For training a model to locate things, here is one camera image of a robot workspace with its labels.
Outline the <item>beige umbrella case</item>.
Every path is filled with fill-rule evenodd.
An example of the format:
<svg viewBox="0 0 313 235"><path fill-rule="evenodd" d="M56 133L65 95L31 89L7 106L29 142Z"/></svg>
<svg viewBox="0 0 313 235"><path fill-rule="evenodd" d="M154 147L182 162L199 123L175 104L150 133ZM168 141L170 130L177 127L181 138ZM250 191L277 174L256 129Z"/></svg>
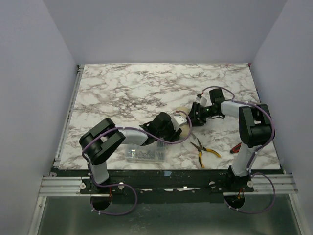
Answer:
<svg viewBox="0 0 313 235"><path fill-rule="evenodd" d="M190 124L188 123L187 115L190 112L190 109L185 106L179 106L176 108L176 116L178 117L178 124L181 129L180 138L186 138L190 131Z"/></svg>

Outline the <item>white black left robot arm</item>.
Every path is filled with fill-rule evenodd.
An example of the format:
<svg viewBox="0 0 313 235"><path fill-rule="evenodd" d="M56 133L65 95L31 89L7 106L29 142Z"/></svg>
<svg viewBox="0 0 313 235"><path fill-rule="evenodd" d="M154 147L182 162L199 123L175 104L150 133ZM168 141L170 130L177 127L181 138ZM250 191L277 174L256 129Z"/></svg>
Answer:
<svg viewBox="0 0 313 235"><path fill-rule="evenodd" d="M182 124L186 124L185 117L171 117L161 112L152 121L127 128L116 126L110 118L102 120L79 139L93 179L97 184L108 180L107 160L122 144L146 146L157 140L178 141L183 132L180 118Z"/></svg>

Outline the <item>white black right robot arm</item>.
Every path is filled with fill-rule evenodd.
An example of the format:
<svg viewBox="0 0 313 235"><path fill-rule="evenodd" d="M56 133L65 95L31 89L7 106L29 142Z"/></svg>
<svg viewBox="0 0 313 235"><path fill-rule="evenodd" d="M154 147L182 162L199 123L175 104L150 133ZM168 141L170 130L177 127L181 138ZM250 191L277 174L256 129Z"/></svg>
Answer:
<svg viewBox="0 0 313 235"><path fill-rule="evenodd" d="M266 104L252 104L226 99L223 90L230 90L218 86L207 87L211 105L207 106L203 93L197 95L188 116L193 126L203 126L210 118L237 118L239 121L239 135L241 147L230 167L236 177L245 177L250 174L251 167L259 150L267 146L275 136L274 125Z"/></svg>

